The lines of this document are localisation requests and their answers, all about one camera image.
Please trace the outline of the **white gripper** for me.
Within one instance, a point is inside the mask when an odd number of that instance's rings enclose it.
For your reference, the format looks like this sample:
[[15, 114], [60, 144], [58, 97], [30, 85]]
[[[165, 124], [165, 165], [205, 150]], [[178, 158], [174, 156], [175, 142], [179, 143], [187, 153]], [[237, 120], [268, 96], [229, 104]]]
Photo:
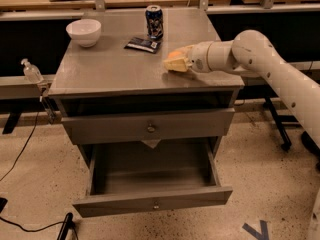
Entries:
[[169, 58], [163, 61], [168, 71], [187, 72], [190, 68], [197, 73], [209, 73], [211, 71], [208, 63], [208, 52], [212, 43], [210, 41], [200, 42], [195, 45], [180, 47], [176, 50], [181, 58]]

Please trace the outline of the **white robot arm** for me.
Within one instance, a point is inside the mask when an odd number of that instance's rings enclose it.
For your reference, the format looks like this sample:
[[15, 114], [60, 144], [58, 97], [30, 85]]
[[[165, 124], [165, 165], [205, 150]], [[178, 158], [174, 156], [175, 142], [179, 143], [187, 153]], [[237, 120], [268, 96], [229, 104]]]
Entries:
[[231, 41], [181, 47], [169, 53], [163, 63], [169, 71], [223, 71], [263, 78], [320, 147], [319, 84], [287, 63], [261, 32], [246, 30]]

